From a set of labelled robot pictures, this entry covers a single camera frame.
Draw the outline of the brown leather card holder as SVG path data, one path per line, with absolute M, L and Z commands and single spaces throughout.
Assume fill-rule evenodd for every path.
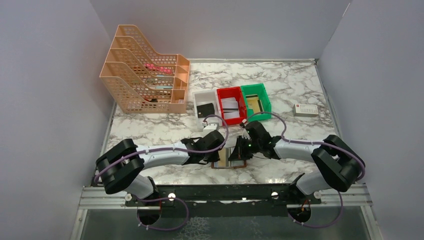
M 229 161 L 229 155 L 234 147 L 224 147 L 218 151 L 218 161 L 211 163 L 212 169 L 241 169 L 247 167 L 246 160 Z

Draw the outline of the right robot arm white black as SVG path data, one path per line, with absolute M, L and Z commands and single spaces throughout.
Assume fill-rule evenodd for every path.
M 323 141 L 291 140 L 282 135 L 271 136 L 259 121 L 244 126 L 245 135 L 238 136 L 231 148 L 229 161 L 247 161 L 260 153 L 267 159 L 293 159 L 314 163 L 316 171 L 302 173 L 290 185 L 294 198 L 334 189 L 346 192 L 365 174 L 364 161 L 338 136 L 330 134 Z

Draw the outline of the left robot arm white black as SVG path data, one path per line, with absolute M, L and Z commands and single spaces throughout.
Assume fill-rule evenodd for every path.
M 184 138 L 169 145 L 137 146 L 131 138 L 124 139 L 101 155 L 96 161 L 98 174 L 108 195 L 127 192 L 139 199 L 156 192 L 154 180 L 141 171 L 167 165 L 190 165 L 207 162 L 217 156 L 228 136 L 213 130 L 203 137 Z

